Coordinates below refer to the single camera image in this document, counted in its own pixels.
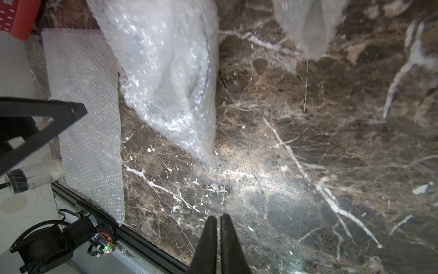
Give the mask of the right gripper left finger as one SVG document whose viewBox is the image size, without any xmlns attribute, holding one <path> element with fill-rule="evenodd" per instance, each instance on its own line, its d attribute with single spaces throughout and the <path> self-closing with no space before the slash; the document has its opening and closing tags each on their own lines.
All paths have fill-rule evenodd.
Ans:
<svg viewBox="0 0 438 274">
<path fill-rule="evenodd" d="M 187 274 L 215 274 L 217 263 L 217 219 L 210 216 L 203 229 Z"/>
</svg>

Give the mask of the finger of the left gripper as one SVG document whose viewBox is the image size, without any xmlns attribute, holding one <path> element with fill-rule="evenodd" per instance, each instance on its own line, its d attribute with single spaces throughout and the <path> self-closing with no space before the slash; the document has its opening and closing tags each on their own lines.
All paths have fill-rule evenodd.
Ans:
<svg viewBox="0 0 438 274">
<path fill-rule="evenodd" d="M 1 175 L 87 115 L 82 103 L 1 98 Z"/>
</svg>

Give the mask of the bubble wrap sheet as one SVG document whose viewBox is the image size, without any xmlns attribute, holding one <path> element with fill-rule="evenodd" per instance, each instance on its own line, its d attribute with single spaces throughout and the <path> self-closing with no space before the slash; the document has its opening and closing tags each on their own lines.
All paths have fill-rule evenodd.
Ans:
<svg viewBox="0 0 438 274">
<path fill-rule="evenodd" d="M 42 38 L 52 98 L 82 103 L 87 110 L 59 136 L 66 184 L 121 225 L 118 62 L 99 30 L 44 29 Z"/>
<path fill-rule="evenodd" d="M 215 164 L 219 18 L 213 1 L 88 1 L 140 119 Z"/>
<path fill-rule="evenodd" d="M 348 3 L 347 0 L 273 1 L 273 10 L 287 37 L 306 58 L 317 61 L 326 54 Z"/>
</svg>

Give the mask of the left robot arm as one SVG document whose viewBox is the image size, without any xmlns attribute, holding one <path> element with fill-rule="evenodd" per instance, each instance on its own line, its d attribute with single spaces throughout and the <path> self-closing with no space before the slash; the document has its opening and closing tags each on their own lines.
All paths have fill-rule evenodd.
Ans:
<svg viewBox="0 0 438 274">
<path fill-rule="evenodd" d="M 24 144 L 1 155 L 1 174 L 42 148 L 87 115 L 84 104 L 59 100 L 1 98 L 1 143 L 22 137 Z M 44 274 L 70 260 L 74 250 L 96 234 L 89 218 L 60 229 L 64 220 L 50 220 L 25 231 L 11 245 L 24 262 L 20 272 Z"/>
</svg>

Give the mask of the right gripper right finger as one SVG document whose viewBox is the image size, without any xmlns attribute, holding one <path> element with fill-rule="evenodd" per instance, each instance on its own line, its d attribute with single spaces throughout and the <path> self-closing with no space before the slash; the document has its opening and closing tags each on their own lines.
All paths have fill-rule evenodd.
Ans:
<svg viewBox="0 0 438 274">
<path fill-rule="evenodd" d="M 251 274 L 230 215 L 221 217 L 221 273 Z"/>
</svg>

